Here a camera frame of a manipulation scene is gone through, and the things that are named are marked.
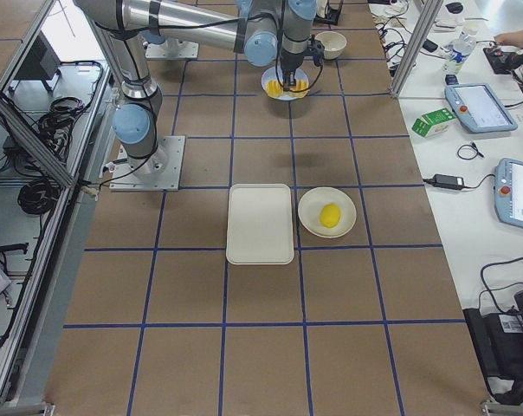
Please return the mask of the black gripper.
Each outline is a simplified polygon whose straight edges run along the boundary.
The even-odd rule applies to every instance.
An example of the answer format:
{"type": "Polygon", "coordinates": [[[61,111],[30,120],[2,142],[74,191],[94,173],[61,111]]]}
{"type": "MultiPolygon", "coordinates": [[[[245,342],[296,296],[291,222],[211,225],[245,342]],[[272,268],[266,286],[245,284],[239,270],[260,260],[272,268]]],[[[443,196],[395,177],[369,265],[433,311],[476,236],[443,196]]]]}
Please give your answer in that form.
{"type": "Polygon", "coordinates": [[[295,41],[288,36],[282,37],[280,52],[280,67],[282,72],[282,89],[294,90],[297,85],[296,70],[303,64],[305,58],[310,56],[315,67],[321,67],[324,59],[324,46],[314,36],[309,36],[302,41],[295,41]]]}

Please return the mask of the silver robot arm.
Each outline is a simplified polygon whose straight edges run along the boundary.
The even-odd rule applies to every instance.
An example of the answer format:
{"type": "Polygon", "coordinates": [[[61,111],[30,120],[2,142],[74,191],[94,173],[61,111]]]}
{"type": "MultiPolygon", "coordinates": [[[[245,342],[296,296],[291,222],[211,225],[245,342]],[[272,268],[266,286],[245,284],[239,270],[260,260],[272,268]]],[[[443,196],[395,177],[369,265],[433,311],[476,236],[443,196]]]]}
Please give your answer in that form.
{"type": "Polygon", "coordinates": [[[256,67],[272,65],[274,82],[293,97],[308,91],[307,82],[297,78],[305,58],[322,65],[324,47],[311,33],[314,1],[239,1],[236,16],[177,1],[78,1],[76,6],[109,38],[103,50],[113,54],[124,96],[113,130],[130,172],[140,177],[164,170],[168,160],[157,133],[162,93],[142,37],[206,44],[242,54],[256,67]]]}

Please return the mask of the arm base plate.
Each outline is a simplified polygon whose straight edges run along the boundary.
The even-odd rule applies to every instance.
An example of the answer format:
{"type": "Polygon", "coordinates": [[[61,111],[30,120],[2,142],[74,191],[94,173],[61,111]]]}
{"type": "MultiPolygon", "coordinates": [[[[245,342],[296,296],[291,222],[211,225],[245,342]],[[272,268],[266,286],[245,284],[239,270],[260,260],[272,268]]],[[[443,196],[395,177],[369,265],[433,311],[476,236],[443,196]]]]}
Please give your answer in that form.
{"type": "Polygon", "coordinates": [[[108,185],[114,192],[175,192],[179,189],[184,158],[185,137],[158,138],[158,150],[143,165],[142,161],[129,159],[123,145],[119,158],[126,161],[116,164],[110,172],[115,177],[108,185]]]}
{"type": "Polygon", "coordinates": [[[197,59],[199,45],[194,42],[168,38],[164,43],[149,43],[145,56],[151,61],[177,61],[197,59]]]}

